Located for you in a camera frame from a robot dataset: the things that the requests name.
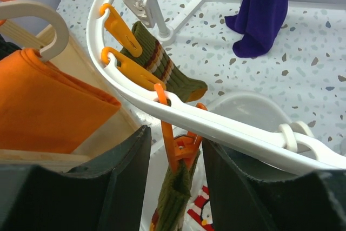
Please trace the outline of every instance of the wooden hanger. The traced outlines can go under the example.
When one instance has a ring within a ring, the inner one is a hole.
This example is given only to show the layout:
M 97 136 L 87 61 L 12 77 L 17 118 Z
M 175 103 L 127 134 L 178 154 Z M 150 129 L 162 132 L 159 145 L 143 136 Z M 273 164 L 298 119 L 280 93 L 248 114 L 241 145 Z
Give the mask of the wooden hanger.
M 39 53 L 41 61 L 46 62 L 59 55 L 69 41 L 69 30 L 64 19 L 51 7 L 31 0 L 13 0 L 0 3 L 0 20 L 34 16 L 49 22 L 55 29 L 53 41 Z

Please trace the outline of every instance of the terrazzo floor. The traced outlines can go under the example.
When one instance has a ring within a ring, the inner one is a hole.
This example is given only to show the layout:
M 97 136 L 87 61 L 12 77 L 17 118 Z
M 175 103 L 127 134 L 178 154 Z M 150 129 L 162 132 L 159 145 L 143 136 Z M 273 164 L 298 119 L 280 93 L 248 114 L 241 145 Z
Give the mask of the terrazzo floor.
M 62 0 L 57 9 L 86 51 L 85 27 L 92 2 Z M 159 0 L 166 22 L 187 3 Z M 122 0 L 115 0 L 114 7 L 128 26 L 137 21 Z M 208 91 L 200 102 L 208 104 L 231 91 L 256 91 L 272 98 L 294 121 L 307 123 L 319 140 L 340 153 L 346 137 L 346 13 L 323 7 L 290 3 L 272 50 L 246 59 L 233 53 L 232 45 L 242 35 L 227 28 L 223 18 L 238 12 L 239 1 L 206 2 L 165 49 L 187 76 L 207 82 Z M 121 49 L 109 34 L 105 43 Z M 154 141 L 162 137 L 159 120 L 128 102 L 125 105 L 152 127 Z

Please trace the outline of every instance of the orange clothespin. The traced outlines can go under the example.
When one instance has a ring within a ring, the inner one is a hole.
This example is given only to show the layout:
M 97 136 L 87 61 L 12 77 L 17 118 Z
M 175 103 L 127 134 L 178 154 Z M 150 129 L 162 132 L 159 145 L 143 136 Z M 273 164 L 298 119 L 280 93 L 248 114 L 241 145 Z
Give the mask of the orange clothespin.
M 101 6 L 99 10 L 101 16 L 104 15 L 106 9 L 109 9 L 110 14 L 104 23 L 104 27 L 122 46 L 127 49 L 127 51 L 133 55 L 133 57 L 139 57 L 142 54 L 143 49 L 136 37 L 111 4 L 105 3 Z
M 163 87 L 159 83 L 156 83 L 154 89 L 157 92 L 159 103 L 168 105 Z M 204 110 L 207 109 L 205 105 L 201 103 L 198 103 L 196 107 Z M 177 172 L 179 160 L 184 160 L 187 169 L 189 170 L 198 153 L 202 137 L 192 132 L 188 132 L 186 135 L 174 137 L 171 124 L 161 121 L 161 127 L 168 164 L 171 171 L 173 173 Z
M 150 91 L 154 91 L 155 83 L 161 84 L 163 89 L 166 90 L 166 86 L 161 80 L 112 47 L 105 47 L 101 52 L 101 61 L 104 64 L 109 64 L 108 53 L 112 53 L 121 62 L 121 66 L 117 66 L 117 68 L 129 80 Z

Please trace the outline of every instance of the sock cuff stripe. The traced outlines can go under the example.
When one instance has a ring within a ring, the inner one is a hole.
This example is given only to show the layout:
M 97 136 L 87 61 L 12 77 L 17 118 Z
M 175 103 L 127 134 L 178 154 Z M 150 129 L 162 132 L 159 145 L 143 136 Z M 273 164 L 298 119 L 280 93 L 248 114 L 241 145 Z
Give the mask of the sock cuff stripe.
M 164 84 L 166 84 L 168 82 L 168 80 L 170 79 L 173 68 L 174 68 L 174 64 L 173 64 L 172 60 L 169 59 L 167 66 L 164 70 L 163 77 L 162 77 L 162 81 L 164 82 Z
M 157 69 L 157 67 L 159 67 L 161 64 L 161 60 L 163 58 L 163 52 L 164 52 L 164 49 L 162 48 L 162 45 L 158 41 L 156 41 L 155 50 L 152 53 L 150 59 L 145 63 L 144 68 L 147 71 L 153 73 Z

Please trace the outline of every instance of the white plastic rack arm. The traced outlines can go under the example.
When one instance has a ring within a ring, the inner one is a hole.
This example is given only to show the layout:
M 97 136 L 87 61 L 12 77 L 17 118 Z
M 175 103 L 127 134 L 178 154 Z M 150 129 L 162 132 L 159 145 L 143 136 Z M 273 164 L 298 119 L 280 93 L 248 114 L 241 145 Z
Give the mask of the white plastic rack arm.
M 205 2 L 205 0 L 191 0 L 174 21 L 166 24 L 157 0 L 138 0 L 136 3 L 134 0 L 123 1 L 146 27 L 153 28 L 157 24 L 158 32 L 155 33 L 155 36 L 163 46 L 175 41 L 176 34 L 181 27 Z
M 109 10 L 100 17 L 103 3 L 114 0 L 95 0 L 86 26 L 86 40 L 91 59 L 98 71 L 133 105 L 144 112 L 175 126 L 193 131 L 203 137 L 255 157 L 282 170 L 304 174 L 314 169 L 346 168 L 346 158 L 335 154 L 322 142 L 303 134 L 270 133 L 232 119 L 184 104 L 175 94 L 166 92 L 170 107 L 159 104 L 155 92 L 147 91 L 127 79 L 116 68 L 116 59 L 109 54 L 110 63 L 105 67 L 100 60 L 104 45 L 104 22 Z M 287 138 L 312 149 L 317 159 L 310 159 L 290 150 Z

